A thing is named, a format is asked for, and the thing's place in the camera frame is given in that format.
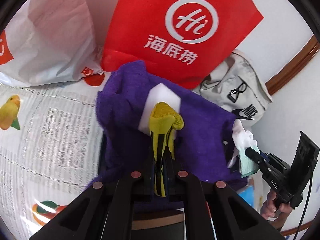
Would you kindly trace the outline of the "person's right hand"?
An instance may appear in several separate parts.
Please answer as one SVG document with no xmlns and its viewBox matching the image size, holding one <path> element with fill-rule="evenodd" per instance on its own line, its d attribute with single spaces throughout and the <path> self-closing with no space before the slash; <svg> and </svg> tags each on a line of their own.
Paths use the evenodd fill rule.
<svg viewBox="0 0 320 240">
<path fill-rule="evenodd" d="M 276 207 L 274 203 L 276 197 L 277 194 L 273 190 L 270 190 L 267 194 L 267 199 L 260 209 L 260 215 L 275 229 L 280 231 L 293 211 L 293 208 L 289 204 L 284 203 L 280 204 L 279 207 Z"/>
</svg>

